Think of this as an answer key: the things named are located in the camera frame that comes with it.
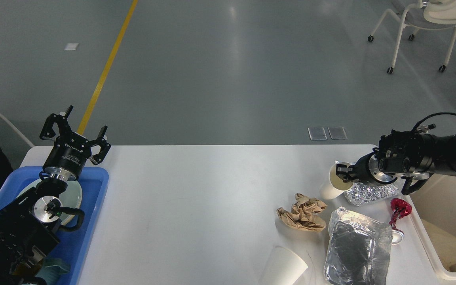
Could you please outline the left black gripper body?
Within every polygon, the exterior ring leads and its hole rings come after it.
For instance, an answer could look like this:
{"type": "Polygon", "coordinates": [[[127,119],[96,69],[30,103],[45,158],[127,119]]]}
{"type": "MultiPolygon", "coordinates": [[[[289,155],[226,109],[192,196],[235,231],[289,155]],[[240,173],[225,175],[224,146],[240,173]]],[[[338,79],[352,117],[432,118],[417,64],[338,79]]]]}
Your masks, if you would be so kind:
{"type": "Polygon", "coordinates": [[[76,132],[58,135],[47,157],[43,172],[62,181],[77,181],[87,159],[91,156],[91,143],[76,132]]]}

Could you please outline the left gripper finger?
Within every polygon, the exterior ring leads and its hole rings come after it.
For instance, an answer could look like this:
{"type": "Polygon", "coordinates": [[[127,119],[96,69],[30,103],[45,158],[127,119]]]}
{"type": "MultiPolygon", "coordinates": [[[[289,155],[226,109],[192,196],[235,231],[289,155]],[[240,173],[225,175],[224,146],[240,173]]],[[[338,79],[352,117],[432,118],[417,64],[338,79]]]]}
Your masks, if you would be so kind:
{"type": "Polygon", "coordinates": [[[101,164],[107,156],[110,148],[112,147],[112,145],[107,142],[107,138],[105,137],[107,129],[108,126],[103,126],[100,129],[100,132],[96,139],[84,143],[84,148],[86,149],[85,152],[86,154],[90,154],[88,159],[91,161],[91,164],[93,165],[101,164]],[[93,154],[91,148],[97,146],[99,146],[99,152],[93,154]]]}
{"type": "Polygon", "coordinates": [[[70,134],[72,130],[67,119],[73,109],[74,106],[70,105],[66,112],[49,115],[45,120],[39,138],[41,140],[56,141],[59,136],[70,134]]]}

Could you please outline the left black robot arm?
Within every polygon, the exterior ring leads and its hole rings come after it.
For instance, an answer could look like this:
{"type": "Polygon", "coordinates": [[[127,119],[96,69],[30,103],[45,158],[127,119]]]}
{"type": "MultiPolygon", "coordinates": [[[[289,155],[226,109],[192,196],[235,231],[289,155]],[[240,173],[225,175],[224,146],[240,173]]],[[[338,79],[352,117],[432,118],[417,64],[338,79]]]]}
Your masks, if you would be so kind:
{"type": "Polygon", "coordinates": [[[40,139],[54,144],[37,185],[15,195],[24,185],[17,179],[34,170],[23,167],[0,190],[0,285],[47,284],[27,272],[44,268],[48,255],[71,264],[60,285],[78,281],[107,191],[108,173],[98,164],[111,144],[107,126],[94,140],[73,131],[67,121],[72,109],[45,121],[40,139]]]}

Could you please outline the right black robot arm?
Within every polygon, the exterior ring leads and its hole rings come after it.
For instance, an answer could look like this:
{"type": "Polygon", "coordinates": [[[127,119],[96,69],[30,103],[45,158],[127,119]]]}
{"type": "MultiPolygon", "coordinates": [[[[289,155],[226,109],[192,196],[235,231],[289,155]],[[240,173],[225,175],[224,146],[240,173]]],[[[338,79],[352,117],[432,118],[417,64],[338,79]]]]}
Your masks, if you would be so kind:
{"type": "Polygon", "coordinates": [[[434,124],[426,125],[422,119],[409,131],[392,130],[355,164],[336,164],[334,173],[344,183],[369,186],[388,185],[401,178],[403,195],[419,190],[434,174],[456,178],[456,135],[437,137],[429,134],[433,128],[434,124]]]}

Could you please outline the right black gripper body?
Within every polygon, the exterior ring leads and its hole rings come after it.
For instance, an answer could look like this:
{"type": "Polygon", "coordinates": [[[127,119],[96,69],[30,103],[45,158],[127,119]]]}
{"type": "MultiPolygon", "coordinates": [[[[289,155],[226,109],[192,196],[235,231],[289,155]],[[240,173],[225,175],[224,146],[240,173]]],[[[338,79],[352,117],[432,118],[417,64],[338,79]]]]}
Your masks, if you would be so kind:
{"type": "Polygon", "coordinates": [[[353,180],[369,186],[384,186],[396,182],[397,178],[379,170],[376,152],[361,157],[353,166],[353,180]]]}

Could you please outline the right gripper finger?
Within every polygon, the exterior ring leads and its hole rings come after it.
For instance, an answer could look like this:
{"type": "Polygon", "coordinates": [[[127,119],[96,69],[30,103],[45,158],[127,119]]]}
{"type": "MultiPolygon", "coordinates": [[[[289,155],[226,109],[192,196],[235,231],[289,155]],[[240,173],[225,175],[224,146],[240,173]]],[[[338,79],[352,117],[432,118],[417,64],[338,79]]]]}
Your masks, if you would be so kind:
{"type": "Polygon", "coordinates": [[[357,181],[355,169],[356,164],[338,162],[335,164],[335,175],[343,182],[355,182],[357,181]]]}

